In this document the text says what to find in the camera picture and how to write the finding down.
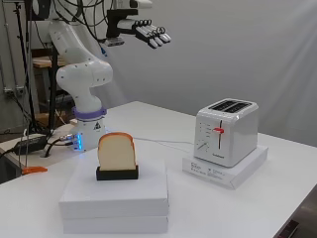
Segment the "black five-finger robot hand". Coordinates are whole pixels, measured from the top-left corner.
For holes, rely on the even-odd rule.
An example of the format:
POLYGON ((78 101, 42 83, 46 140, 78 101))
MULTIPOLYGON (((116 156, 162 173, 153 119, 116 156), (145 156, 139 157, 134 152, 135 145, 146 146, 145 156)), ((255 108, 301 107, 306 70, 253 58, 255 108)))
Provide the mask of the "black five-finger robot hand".
POLYGON ((125 43, 121 38, 122 34, 134 36, 152 49, 162 47, 171 41, 165 27, 155 26, 151 19, 130 19, 130 16, 137 14, 138 11, 133 9, 107 11, 107 47, 122 46, 125 43))

